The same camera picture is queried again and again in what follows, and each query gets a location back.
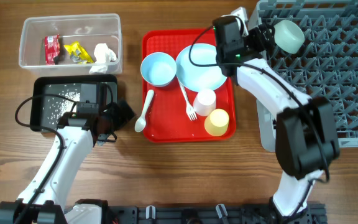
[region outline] red snack packet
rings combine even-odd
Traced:
[[[59,59],[59,34],[45,37],[45,62],[47,65],[57,65]]]

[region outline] wooden table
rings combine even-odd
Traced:
[[[141,111],[141,39],[155,29],[206,27],[211,21],[252,1],[106,1],[101,3],[0,3],[0,201],[14,201],[36,174],[52,145],[15,123],[16,107],[32,95],[37,77],[18,66],[19,40],[28,17],[118,13],[124,37],[126,100]],[[267,203],[282,170],[274,153],[260,145],[255,98],[234,88],[237,131],[227,141],[153,144],[133,131],[117,132],[115,144],[95,147],[77,173],[68,205],[80,198],[102,198],[110,205]],[[19,118],[28,122],[30,104]],[[358,149],[343,149],[330,167],[331,182],[317,184],[310,200],[326,204],[330,223],[358,223]]]

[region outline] white crumpled wrapper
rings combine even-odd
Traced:
[[[109,49],[107,44],[97,44],[94,48],[94,57],[96,58],[95,64],[101,64],[106,62],[112,62],[117,60],[117,55]],[[107,65],[94,65],[91,70],[89,70],[89,74],[106,74],[108,70]]]

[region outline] yellow cup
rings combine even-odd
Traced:
[[[229,126],[229,115],[222,109],[212,111],[205,119],[204,128],[212,136],[222,136]]]

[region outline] red tray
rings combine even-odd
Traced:
[[[154,30],[147,33],[142,41],[142,56],[145,58],[154,52],[164,52],[174,59],[204,29]],[[207,32],[199,40],[200,43],[213,44],[213,30]],[[143,104],[148,90],[154,90],[154,98],[146,115],[144,136],[152,142],[190,142],[214,141],[231,137],[236,131],[236,112],[234,110],[233,88],[230,78],[215,90],[216,107],[224,109],[230,117],[227,132],[220,137],[209,135],[204,128],[206,117],[197,116],[196,121],[190,121],[186,114],[186,102],[180,91],[178,79],[163,88],[157,88],[142,80]],[[186,89],[190,103],[193,103],[197,93]]]

